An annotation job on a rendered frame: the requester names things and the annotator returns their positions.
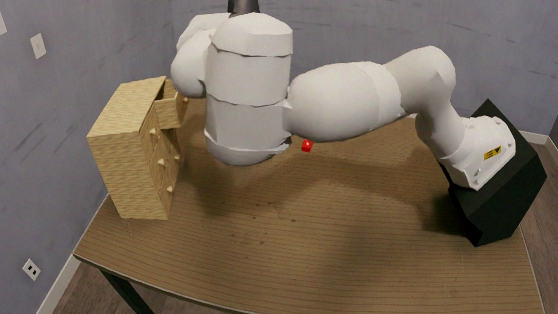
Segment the light wood chest of drawers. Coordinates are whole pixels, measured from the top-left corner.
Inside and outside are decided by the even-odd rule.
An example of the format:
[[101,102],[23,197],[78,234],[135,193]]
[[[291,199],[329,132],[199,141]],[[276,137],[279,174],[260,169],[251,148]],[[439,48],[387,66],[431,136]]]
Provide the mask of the light wood chest of drawers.
[[[86,136],[90,149],[121,218],[168,220],[159,196],[168,157],[154,100],[166,76],[120,84]],[[159,190],[147,160],[140,129],[154,104],[166,164]]]

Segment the small red block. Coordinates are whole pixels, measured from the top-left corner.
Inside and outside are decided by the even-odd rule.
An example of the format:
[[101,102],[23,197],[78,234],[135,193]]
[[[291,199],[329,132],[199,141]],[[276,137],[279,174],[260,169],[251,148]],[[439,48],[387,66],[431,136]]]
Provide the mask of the small red block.
[[308,141],[308,140],[304,140],[303,145],[302,145],[302,151],[304,152],[310,152],[311,148],[312,148],[313,142]]

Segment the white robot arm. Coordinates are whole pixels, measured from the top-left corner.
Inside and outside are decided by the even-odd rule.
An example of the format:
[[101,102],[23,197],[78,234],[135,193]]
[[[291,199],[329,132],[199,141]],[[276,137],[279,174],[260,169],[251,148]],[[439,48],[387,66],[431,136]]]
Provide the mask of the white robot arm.
[[415,113],[418,137],[461,187],[478,191],[515,155],[501,119],[459,117],[450,102],[455,68],[434,46],[384,65],[325,65],[288,86],[292,53],[292,29],[261,14],[258,0],[228,0],[227,13],[190,21],[170,77],[184,97],[206,98],[205,138],[216,159],[256,165],[288,149],[293,135],[346,141]]

